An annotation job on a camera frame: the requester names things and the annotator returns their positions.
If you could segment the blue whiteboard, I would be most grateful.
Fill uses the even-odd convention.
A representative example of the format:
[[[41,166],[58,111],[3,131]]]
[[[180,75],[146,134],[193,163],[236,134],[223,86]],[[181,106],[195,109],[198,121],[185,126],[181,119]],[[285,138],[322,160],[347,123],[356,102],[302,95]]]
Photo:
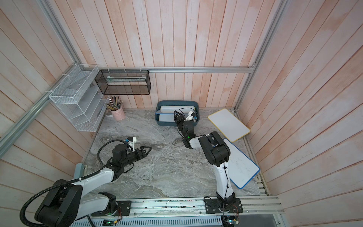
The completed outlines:
[[[188,116],[189,111],[179,111],[181,113],[184,114],[184,117]],[[159,122],[167,122],[167,123],[174,123],[174,111],[163,111],[163,110],[158,110],[156,112],[156,115],[158,117],[158,121]]]
[[[242,189],[259,173],[260,168],[228,139],[223,141],[231,151],[228,162],[230,180]]]

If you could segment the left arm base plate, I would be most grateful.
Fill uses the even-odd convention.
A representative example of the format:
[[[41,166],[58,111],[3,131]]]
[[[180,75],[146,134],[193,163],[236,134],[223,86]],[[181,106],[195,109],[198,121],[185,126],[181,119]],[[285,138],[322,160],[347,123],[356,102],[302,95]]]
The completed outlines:
[[[115,202],[109,202],[106,209],[103,211],[97,211],[91,214],[93,217],[121,217],[129,216],[131,208],[131,201],[117,200]]]

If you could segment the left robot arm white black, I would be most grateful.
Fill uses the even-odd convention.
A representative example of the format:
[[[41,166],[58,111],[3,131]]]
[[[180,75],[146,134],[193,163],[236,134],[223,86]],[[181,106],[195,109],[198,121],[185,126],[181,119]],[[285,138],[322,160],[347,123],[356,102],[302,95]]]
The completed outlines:
[[[107,216],[120,214],[115,195],[100,192],[99,197],[86,200],[84,197],[94,189],[117,180],[129,172],[135,162],[148,156],[152,147],[132,148],[119,142],[112,150],[112,157],[101,169],[74,180],[59,180],[42,191],[46,197],[35,213],[36,226],[69,227],[74,221],[90,217],[96,212]]]

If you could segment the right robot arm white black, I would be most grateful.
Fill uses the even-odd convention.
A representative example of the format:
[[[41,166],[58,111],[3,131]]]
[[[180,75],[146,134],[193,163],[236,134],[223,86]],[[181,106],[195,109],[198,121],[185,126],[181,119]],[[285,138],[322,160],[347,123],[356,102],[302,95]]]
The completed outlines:
[[[219,209],[225,211],[236,201],[228,172],[231,151],[217,131],[197,136],[194,132],[195,116],[196,113],[193,111],[190,111],[187,117],[181,110],[174,111],[174,121],[185,147],[202,149],[208,163],[213,165],[217,182],[216,201]]]

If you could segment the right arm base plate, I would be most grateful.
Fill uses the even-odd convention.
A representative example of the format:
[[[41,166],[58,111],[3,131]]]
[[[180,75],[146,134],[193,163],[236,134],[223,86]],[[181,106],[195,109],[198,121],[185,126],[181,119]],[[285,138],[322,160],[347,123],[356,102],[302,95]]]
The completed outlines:
[[[243,213],[243,207],[241,200],[236,198],[230,203],[221,202],[219,199],[212,199],[210,197],[204,197],[203,201],[205,203],[205,210],[207,214],[217,214],[217,213]]]

